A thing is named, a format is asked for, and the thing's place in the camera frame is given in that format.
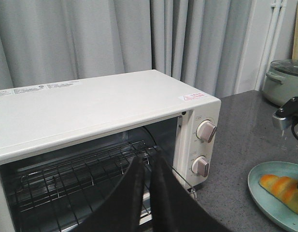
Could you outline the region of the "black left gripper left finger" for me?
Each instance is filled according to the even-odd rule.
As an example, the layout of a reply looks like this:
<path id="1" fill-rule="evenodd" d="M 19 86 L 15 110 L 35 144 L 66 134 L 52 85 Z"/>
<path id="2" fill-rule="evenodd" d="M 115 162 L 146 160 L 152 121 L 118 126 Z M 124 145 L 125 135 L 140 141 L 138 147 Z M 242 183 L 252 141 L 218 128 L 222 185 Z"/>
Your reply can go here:
<path id="1" fill-rule="evenodd" d="M 144 165 L 135 157 L 122 180 L 105 202 L 73 232 L 136 232 L 144 192 Z"/>

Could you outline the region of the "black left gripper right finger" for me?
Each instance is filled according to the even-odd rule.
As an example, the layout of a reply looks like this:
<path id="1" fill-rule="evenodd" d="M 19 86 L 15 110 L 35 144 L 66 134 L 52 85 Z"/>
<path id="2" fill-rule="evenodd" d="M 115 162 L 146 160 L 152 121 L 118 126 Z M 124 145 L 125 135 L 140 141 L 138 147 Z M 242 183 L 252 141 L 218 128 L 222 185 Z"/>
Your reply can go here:
<path id="1" fill-rule="evenodd" d="M 150 205 L 155 232 L 228 232 L 211 217 L 178 182 L 158 151 L 153 156 Z"/>

